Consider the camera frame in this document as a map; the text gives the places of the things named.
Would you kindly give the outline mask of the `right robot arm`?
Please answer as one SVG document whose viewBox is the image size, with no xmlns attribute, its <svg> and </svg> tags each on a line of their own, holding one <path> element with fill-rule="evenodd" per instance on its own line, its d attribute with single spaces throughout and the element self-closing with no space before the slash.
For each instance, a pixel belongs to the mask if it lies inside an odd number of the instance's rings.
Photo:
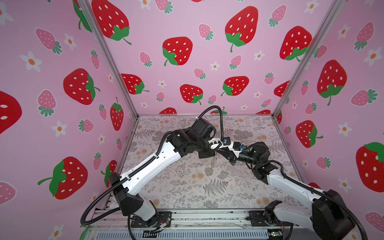
<svg viewBox="0 0 384 240">
<path fill-rule="evenodd" d="M 264 219 L 268 225 L 280 222 L 298 225 L 314 231 L 322 240 L 342 240 L 357 226 L 357 221 L 337 192 L 322 191 L 286 175 L 280 162 L 269 160 L 270 150 L 265 143 L 257 142 L 246 147 L 239 142 L 213 142 L 210 149 L 232 165 L 236 162 L 248 164 L 258 180 L 285 192 L 303 205 L 303 208 L 294 208 L 282 201 L 273 201 L 265 207 Z"/>
</svg>

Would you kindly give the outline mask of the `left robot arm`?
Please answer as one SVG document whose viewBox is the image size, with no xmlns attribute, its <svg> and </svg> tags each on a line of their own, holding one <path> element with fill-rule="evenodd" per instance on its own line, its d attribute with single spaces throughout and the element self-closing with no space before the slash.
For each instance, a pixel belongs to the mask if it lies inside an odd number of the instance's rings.
<svg viewBox="0 0 384 240">
<path fill-rule="evenodd" d="M 170 164 L 193 153 L 211 153 L 209 141 L 216 134 L 216 128 L 203 118 L 197 119 L 186 129 L 169 131 L 163 136 L 156 152 L 128 172 L 109 176 L 114 196 L 123 216 L 137 215 L 149 221 L 157 215 L 154 205 L 139 195 L 141 189 Z"/>
</svg>

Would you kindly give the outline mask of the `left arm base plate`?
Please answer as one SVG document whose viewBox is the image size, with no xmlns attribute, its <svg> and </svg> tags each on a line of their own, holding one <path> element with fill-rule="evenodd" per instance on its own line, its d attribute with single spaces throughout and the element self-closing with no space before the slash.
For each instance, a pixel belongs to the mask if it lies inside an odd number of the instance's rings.
<svg viewBox="0 0 384 240">
<path fill-rule="evenodd" d="M 132 228 L 168 228 L 171 226 L 172 212 L 160 211 L 152 218 L 145 221 L 141 217 L 132 216 L 130 227 Z"/>
</svg>

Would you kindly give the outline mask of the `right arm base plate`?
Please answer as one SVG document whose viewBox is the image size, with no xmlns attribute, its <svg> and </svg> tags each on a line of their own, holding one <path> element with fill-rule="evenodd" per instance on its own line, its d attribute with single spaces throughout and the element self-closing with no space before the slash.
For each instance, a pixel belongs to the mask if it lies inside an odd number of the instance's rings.
<svg viewBox="0 0 384 240">
<path fill-rule="evenodd" d="M 251 222 L 252 227 L 289 227 L 291 225 L 276 218 L 269 219 L 263 210 L 249 211 L 246 220 Z"/>
</svg>

